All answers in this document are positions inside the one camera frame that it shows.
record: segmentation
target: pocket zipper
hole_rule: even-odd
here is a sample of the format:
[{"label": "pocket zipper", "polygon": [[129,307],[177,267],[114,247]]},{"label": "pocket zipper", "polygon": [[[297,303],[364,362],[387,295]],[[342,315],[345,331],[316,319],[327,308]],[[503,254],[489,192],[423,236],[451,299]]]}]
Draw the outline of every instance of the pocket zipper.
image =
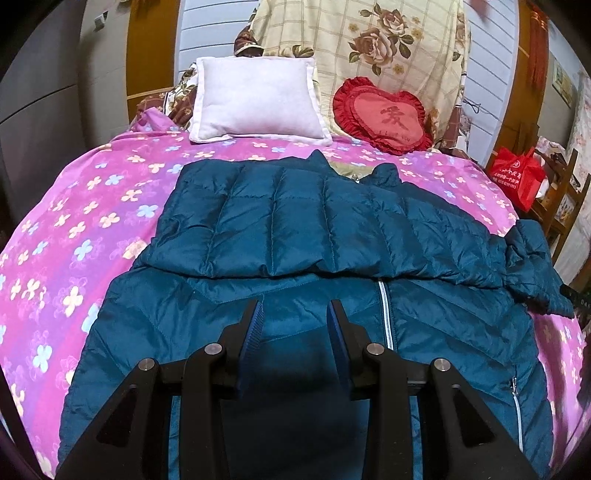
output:
[{"label": "pocket zipper", "polygon": [[379,296],[382,300],[382,317],[384,319],[384,333],[386,337],[386,347],[394,350],[394,340],[392,338],[392,325],[390,324],[390,305],[388,304],[388,295],[386,285],[382,280],[378,280]]},{"label": "pocket zipper", "polygon": [[521,425],[521,406],[519,406],[519,399],[517,391],[517,377],[511,378],[511,394],[513,395],[513,401],[515,402],[515,411],[517,412],[517,430],[519,435],[519,450],[523,452],[523,427]]}]

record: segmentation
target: white slatted panel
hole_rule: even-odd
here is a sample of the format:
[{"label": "white slatted panel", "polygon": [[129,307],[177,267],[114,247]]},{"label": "white slatted panel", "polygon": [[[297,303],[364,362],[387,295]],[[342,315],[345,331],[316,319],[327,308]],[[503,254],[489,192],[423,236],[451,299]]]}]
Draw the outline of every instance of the white slatted panel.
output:
[{"label": "white slatted panel", "polygon": [[466,99],[482,105],[479,113],[464,105],[464,111],[472,118],[468,153],[482,165],[491,156],[501,129],[519,45],[517,0],[486,1],[486,18],[481,18],[467,0],[464,2],[472,30]]},{"label": "white slatted panel", "polygon": [[197,57],[226,57],[258,0],[185,0],[178,24],[176,66],[179,72]]}]

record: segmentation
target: heart-shaped cushion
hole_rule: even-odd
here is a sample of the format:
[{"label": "heart-shaped cushion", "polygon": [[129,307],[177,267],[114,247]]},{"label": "heart-shaped cushion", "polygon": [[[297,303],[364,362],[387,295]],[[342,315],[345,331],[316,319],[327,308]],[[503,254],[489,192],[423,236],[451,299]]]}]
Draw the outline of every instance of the heart-shaped cushion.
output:
[{"label": "heart-shaped cushion", "polygon": [[394,155],[426,150],[425,109],[412,93],[388,93],[366,77],[345,80],[333,99],[335,121],[349,135]]}]

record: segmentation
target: bedsheet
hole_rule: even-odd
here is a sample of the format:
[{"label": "bedsheet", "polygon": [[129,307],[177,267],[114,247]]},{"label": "bedsheet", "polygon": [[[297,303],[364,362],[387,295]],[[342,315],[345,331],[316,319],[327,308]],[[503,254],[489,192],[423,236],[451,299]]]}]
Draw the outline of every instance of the bedsheet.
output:
[{"label": "bedsheet", "polygon": [[[113,278],[128,270],[187,163],[306,158],[304,143],[238,139],[191,145],[156,109],[131,131],[68,165],[0,254],[0,361],[43,471],[57,466],[59,422],[86,335]],[[404,157],[335,137],[321,152],[353,178],[395,163],[400,176],[457,205],[492,233],[517,216],[502,192],[469,160],[439,153]],[[576,398],[584,338],[575,320],[534,316],[554,419],[553,465],[575,447],[591,414]]]}]

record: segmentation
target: silver bolt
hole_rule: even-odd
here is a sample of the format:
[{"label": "silver bolt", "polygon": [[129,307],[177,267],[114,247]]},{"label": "silver bolt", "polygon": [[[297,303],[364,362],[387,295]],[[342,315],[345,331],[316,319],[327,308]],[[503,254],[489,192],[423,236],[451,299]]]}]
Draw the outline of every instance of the silver bolt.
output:
[{"label": "silver bolt", "polygon": [[433,365],[435,365],[435,368],[440,372],[447,372],[452,367],[449,360],[446,360],[445,358],[438,358],[433,362]]},{"label": "silver bolt", "polygon": [[143,370],[144,372],[152,370],[154,368],[154,365],[156,365],[156,362],[154,362],[153,358],[144,358],[140,360],[138,363],[139,369]]},{"label": "silver bolt", "polygon": [[208,355],[217,355],[222,351],[222,346],[219,343],[210,343],[205,347],[205,353]]},{"label": "silver bolt", "polygon": [[381,343],[370,343],[366,348],[368,353],[371,353],[372,355],[382,355],[385,350]]}]

